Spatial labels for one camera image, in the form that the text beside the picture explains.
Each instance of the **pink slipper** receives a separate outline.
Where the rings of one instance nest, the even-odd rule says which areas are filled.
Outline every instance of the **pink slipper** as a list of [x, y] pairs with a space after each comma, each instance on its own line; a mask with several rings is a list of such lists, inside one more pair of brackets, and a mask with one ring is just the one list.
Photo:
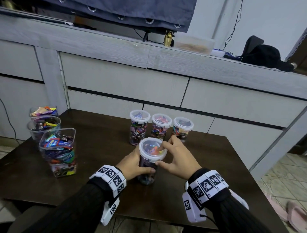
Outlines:
[[291, 226], [298, 232], [307, 230], [307, 211], [292, 201], [287, 202], [287, 208], [288, 220]]
[[264, 195], [269, 200], [271, 206], [273, 207], [275, 212], [279, 215], [279, 217], [283, 221], [287, 222], [288, 221], [288, 213], [280, 205], [278, 205], [275, 201], [272, 200], [272, 195], [270, 195], [266, 192], [264, 193]]

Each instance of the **white drawer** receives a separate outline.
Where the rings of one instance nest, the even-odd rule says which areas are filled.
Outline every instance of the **white drawer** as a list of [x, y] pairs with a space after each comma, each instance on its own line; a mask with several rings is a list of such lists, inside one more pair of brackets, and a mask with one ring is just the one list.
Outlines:
[[144, 104], [144, 110], [148, 111], [151, 115], [154, 115], [156, 113], [164, 113], [170, 116], [173, 120], [175, 117], [186, 117], [194, 123], [194, 129], [193, 129], [194, 131], [199, 131], [203, 133], [208, 132], [214, 119], [213, 117], [209, 116], [203, 116], [199, 114], [188, 113], [188, 112], [178, 111], [174, 109], [167, 109], [146, 104]]
[[0, 73], [43, 81], [34, 47], [0, 40]]
[[306, 106], [303, 100], [191, 78], [181, 107], [288, 127]]
[[61, 53], [66, 85], [180, 107], [188, 78]]
[[282, 130], [215, 118], [208, 133], [226, 136], [249, 169]]
[[79, 91], [68, 90], [70, 107], [72, 109], [100, 113], [104, 115], [130, 118], [134, 109], [142, 109], [143, 104], [105, 96], [93, 95]]
[[[17, 138], [22, 140], [27, 140], [30, 137], [26, 127], [30, 121], [30, 108], [50, 104], [44, 84], [3, 76], [0, 76], [0, 98], [5, 104]], [[1, 102], [0, 136], [15, 138]]]

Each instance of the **floor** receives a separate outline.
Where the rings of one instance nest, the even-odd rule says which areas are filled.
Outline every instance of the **floor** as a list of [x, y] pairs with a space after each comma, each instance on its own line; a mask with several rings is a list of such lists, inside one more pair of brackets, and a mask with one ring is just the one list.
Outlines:
[[[0, 159], [12, 151], [17, 143], [0, 138]], [[286, 209], [286, 203], [296, 202], [307, 209], [307, 157], [287, 153], [261, 181], [257, 182], [263, 192], [270, 193], [276, 203]], [[20, 212], [12, 202], [0, 200], [0, 223], [14, 221]], [[284, 223], [290, 233], [296, 232], [290, 225]], [[99, 225], [96, 233], [132, 233], [132, 232], [168, 232], [180, 233], [182, 227], [166, 224], [149, 223], [120, 217], [113, 218], [108, 226]]]

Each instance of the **blue-gray fabric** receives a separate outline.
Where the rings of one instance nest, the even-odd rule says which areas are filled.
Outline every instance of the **blue-gray fabric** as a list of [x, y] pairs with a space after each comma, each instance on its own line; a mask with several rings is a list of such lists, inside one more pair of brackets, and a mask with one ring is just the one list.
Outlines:
[[[187, 32], [196, 0], [45, 0], [105, 20]], [[153, 19], [149, 24], [146, 18]]]

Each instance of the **clear plastic container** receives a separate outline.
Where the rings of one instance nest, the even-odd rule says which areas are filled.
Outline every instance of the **clear plastic container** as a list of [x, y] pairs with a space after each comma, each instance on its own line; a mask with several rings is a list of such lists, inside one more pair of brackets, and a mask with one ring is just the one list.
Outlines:
[[32, 107], [30, 108], [29, 117], [31, 120], [35, 120], [40, 117], [54, 116], [59, 117], [57, 106], [44, 106], [44, 107]]
[[172, 134], [176, 135], [180, 141], [185, 142], [188, 137], [189, 131], [194, 127], [192, 121], [185, 117], [176, 117], [174, 119], [174, 126]]
[[150, 120], [150, 114], [144, 110], [133, 110], [130, 112], [130, 143], [136, 146], [145, 137], [147, 123]]
[[172, 119], [168, 115], [157, 113], [152, 116], [152, 121], [151, 136], [163, 141], [167, 129], [171, 127]]
[[[43, 125], [46, 122], [48, 122], [50, 126], [45, 126], [44, 128]], [[31, 137], [37, 143], [40, 142], [41, 137], [44, 135], [45, 132], [55, 130], [57, 128], [60, 128], [60, 126], [61, 119], [56, 116], [42, 116], [27, 123], [27, 128], [30, 131]]]
[[[140, 142], [140, 167], [151, 167], [156, 169], [157, 173], [157, 165], [155, 164], [158, 160], [163, 160], [166, 156], [167, 150], [164, 149], [162, 151], [157, 151], [160, 147], [162, 141], [157, 138], [148, 137], [144, 138]], [[154, 182], [155, 175], [154, 174], [142, 174], [138, 176], [138, 180], [144, 184], [149, 185]]]
[[184, 34], [176, 33], [174, 37], [174, 47], [182, 50], [203, 53], [210, 55], [215, 41], [209, 38], [196, 38]]
[[76, 130], [58, 128], [45, 132], [39, 143], [43, 158], [49, 163], [55, 177], [76, 173]]

